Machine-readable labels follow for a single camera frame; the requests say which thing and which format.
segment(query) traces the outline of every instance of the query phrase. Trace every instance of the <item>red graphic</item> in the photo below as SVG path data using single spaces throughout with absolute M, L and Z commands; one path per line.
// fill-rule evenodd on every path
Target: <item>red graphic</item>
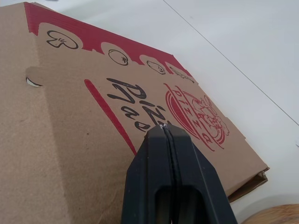
M 171 89 L 165 85 L 169 89 L 165 96 L 167 106 L 178 123 L 210 150 L 223 149 L 221 144 L 229 130 L 213 109 L 210 99 L 207 96 L 197 99 L 177 86 Z
M 92 51 L 95 49 L 103 54 L 101 44 L 108 42 L 119 46 L 130 55 L 133 61 L 140 65 L 143 65 L 139 58 L 140 55 L 146 55 L 157 59 L 170 74 L 173 74 L 173 72 L 166 66 L 165 61 L 191 76 L 173 55 L 27 2 L 24 2 L 24 6 L 30 33 L 38 35 L 39 24 L 42 22 L 49 23 L 75 34 L 83 42 L 83 49 L 85 50 Z
M 111 120 L 111 122 L 113 123 L 113 125 L 115 126 L 115 128 L 117 129 L 117 131 L 121 134 L 121 136 L 123 137 L 123 139 L 126 141 L 126 143 L 130 147 L 130 149 L 132 150 L 132 152 L 134 153 L 134 155 L 136 155 L 137 152 L 136 152 L 135 147 L 134 147 L 131 139 L 129 138 L 126 130 L 123 128 L 123 126 L 121 125 L 120 121 L 117 119 L 116 115 L 113 113 L 113 111 L 111 110 L 111 108 L 109 107 L 109 105 L 107 104 L 107 102 L 101 96 L 101 94 L 99 93 L 99 91 L 97 90 L 97 88 L 88 79 L 85 79 L 84 83 L 85 83 L 86 87 L 88 88 L 88 90 L 90 91 L 90 93 L 92 94 L 93 98 L 97 101 L 97 103 L 100 105 L 100 107 L 105 112 L 105 114 L 107 115 L 107 117 Z

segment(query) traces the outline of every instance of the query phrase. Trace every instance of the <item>red printed border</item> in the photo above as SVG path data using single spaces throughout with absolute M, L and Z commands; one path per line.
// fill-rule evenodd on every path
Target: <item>red printed border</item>
M 173 55 L 27 2 L 24 2 L 24 6 L 28 30 L 35 35 L 38 35 L 38 28 L 42 22 L 49 23 L 74 33 L 83 42 L 84 50 L 92 51 L 94 49 L 103 54 L 101 44 L 108 42 L 123 49 L 133 61 L 140 65 L 143 65 L 140 55 L 146 55 L 157 59 L 170 74 L 173 74 L 173 72 L 165 62 L 176 66 L 191 76 Z

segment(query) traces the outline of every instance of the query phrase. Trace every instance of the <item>mushroom illustration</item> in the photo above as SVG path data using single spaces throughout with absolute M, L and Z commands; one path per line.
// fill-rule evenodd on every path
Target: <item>mushroom illustration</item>
M 52 38 L 51 40 L 47 40 L 47 43 L 54 48 L 59 48 L 61 45 L 64 45 L 70 49 L 77 49 L 79 47 L 75 41 L 65 34 L 54 30 L 49 30 L 47 34 Z
M 108 53 L 109 57 L 116 63 L 120 65 L 128 65 L 128 58 L 123 53 L 118 50 L 111 49 Z
M 150 62 L 150 61 L 146 61 L 146 64 L 148 64 L 148 66 L 149 66 L 151 69 L 157 71 L 157 72 L 160 73 L 161 75 L 165 75 L 165 70 L 164 70 L 164 68 L 163 68 L 161 65 L 159 65 L 159 64 L 157 64 L 157 63 L 154 63 L 154 62 Z

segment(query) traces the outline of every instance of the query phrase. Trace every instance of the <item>red stripe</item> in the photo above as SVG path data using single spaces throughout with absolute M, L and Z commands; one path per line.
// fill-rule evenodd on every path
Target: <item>red stripe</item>
M 131 139 L 129 138 L 124 127 L 121 125 L 120 121 L 117 119 L 116 115 L 113 113 L 113 111 L 109 107 L 108 103 L 104 100 L 104 98 L 101 96 L 101 94 L 99 93 L 97 88 L 95 88 L 95 86 L 92 84 L 92 82 L 90 80 L 85 79 L 84 83 L 85 83 L 86 87 L 88 88 L 88 90 L 90 91 L 90 93 L 92 94 L 93 98 L 97 101 L 97 103 L 100 105 L 100 107 L 105 112 L 107 117 L 111 120 L 113 125 L 116 127 L 117 131 L 121 134 L 123 139 L 126 141 L 126 143 L 130 147 L 130 149 L 132 150 L 134 155 L 136 155 L 137 152 L 135 150 L 135 147 L 134 147 Z

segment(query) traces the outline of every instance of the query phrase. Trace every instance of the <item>black clamp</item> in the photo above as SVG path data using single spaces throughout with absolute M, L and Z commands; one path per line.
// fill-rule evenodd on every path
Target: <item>black clamp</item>
M 121 224 L 237 224 L 217 172 L 185 130 L 149 130 L 127 171 Z

